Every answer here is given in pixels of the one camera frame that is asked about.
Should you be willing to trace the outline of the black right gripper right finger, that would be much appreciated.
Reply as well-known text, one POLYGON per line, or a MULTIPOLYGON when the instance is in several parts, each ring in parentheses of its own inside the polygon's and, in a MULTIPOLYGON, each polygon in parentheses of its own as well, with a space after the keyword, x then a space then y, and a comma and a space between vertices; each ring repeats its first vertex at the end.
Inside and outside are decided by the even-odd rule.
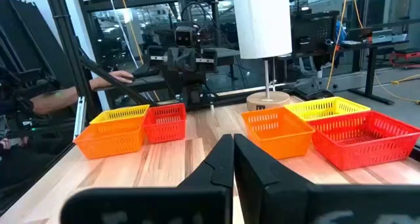
POLYGON ((418 223, 417 185, 317 185, 234 135, 245 223, 418 223))

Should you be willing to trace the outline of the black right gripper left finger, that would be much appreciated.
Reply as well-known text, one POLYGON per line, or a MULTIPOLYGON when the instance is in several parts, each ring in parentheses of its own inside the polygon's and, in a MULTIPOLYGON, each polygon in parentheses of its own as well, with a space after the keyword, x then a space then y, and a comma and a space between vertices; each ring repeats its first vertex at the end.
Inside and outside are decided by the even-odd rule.
POLYGON ((231 223, 234 140, 223 135, 177 187, 96 188, 71 196, 61 223, 231 223))

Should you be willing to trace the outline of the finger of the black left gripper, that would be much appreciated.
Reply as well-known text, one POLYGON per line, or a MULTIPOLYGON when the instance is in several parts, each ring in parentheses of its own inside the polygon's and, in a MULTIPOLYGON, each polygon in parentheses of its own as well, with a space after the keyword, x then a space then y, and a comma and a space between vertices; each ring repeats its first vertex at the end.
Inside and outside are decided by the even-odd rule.
POLYGON ((162 68, 164 66, 164 51, 161 46, 151 45, 146 51, 146 65, 149 68, 162 68))
POLYGON ((216 49, 204 49, 202 53, 204 59, 203 68, 206 72, 217 71, 217 50, 216 49))

